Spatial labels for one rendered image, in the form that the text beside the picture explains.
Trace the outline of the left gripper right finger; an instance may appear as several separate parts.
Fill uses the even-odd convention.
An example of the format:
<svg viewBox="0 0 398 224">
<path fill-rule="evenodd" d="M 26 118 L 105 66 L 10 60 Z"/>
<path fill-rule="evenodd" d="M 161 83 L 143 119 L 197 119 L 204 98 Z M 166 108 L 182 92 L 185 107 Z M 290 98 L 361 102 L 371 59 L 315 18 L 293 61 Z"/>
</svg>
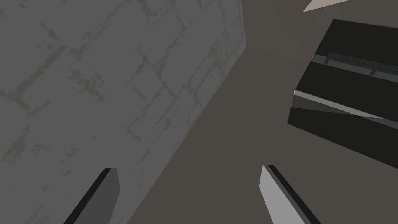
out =
<svg viewBox="0 0 398 224">
<path fill-rule="evenodd" d="M 273 224 L 321 224 L 274 165 L 262 167 L 259 189 Z"/>
</svg>

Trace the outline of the black oven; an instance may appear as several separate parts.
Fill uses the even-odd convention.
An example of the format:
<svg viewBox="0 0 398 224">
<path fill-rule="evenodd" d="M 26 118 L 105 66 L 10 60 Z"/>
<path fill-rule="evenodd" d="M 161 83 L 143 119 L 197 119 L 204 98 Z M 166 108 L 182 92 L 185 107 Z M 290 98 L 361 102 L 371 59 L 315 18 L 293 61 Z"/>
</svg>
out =
<svg viewBox="0 0 398 224">
<path fill-rule="evenodd" d="M 398 76 L 329 52 L 398 67 L 398 28 L 334 19 L 295 87 L 288 124 L 398 169 Z"/>
</svg>

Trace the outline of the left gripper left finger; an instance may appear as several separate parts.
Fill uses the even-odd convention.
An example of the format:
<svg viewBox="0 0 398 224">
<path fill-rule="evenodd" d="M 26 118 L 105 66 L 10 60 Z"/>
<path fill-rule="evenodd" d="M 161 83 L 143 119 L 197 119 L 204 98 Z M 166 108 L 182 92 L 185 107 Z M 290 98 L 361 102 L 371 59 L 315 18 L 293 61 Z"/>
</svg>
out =
<svg viewBox="0 0 398 224">
<path fill-rule="evenodd" d="M 109 224 L 119 193 L 117 169 L 104 169 L 63 224 Z"/>
</svg>

